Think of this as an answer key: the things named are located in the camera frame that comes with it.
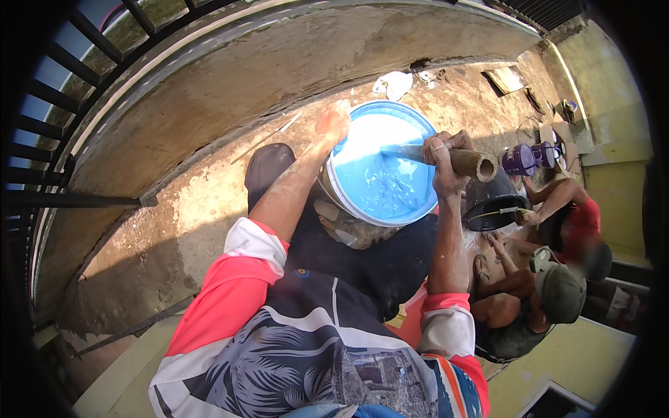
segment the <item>paint bucket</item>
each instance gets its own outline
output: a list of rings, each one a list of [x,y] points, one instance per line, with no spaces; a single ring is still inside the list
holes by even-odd
[[[351,110],[349,135],[337,144],[318,180],[352,216],[381,227],[408,225],[437,205],[434,166],[380,154],[386,144],[422,144],[434,127],[413,108],[374,100]]]
[[[531,176],[537,170],[537,161],[532,148],[522,142],[501,154],[500,166],[510,176]]]
[[[472,219],[484,213],[497,212],[508,207],[529,209],[530,203],[525,196],[518,194],[513,187],[511,178],[502,167],[497,175],[487,183],[471,179],[465,187],[465,213],[462,216],[464,225],[470,231],[493,231],[513,222],[510,213],[495,213]]]
[[[538,166],[546,169],[555,167],[555,159],[560,157],[560,148],[552,146],[550,142],[544,141],[537,145],[532,145],[532,152]]]

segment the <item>purple paint can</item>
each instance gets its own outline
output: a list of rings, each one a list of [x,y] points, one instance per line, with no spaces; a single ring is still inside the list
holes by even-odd
[[[532,152],[537,160],[537,165],[551,169],[555,167],[555,147],[549,142],[542,142],[537,145],[532,145]]]
[[[537,170],[537,161],[532,148],[520,143],[502,154],[500,164],[510,176],[531,176]]]

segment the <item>sandal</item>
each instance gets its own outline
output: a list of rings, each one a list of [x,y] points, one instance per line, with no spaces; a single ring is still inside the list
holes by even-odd
[[[481,269],[481,274],[480,276],[476,274],[476,262],[479,259],[483,259],[483,266]],[[486,258],[485,254],[477,254],[476,257],[474,257],[474,263],[472,263],[472,267],[474,268],[474,296],[476,299],[478,299],[478,286],[480,285],[481,279],[486,278],[486,281],[490,281],[490,267],[488,266],[488,258]]]

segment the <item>black bucket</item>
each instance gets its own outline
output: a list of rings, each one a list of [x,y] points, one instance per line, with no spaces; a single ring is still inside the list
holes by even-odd
[[[464,190],[467,210],[462,220],[470,231],[493,231],[513,222],[510,213],[496,213],[472,219],[477,215],[514,206],[523,209],[530,208],[527,198],[516,192],[511,178],[501,166],[491,181],[481,183],[476,179],[471,179]]]

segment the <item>white plastic bag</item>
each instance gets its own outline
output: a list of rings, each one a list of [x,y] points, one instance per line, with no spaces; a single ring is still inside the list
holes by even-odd
[[[413,86],[413,74],[393,71],[379,77],[372,91],[374,93],[385,93],[388,100],[398,101]]]

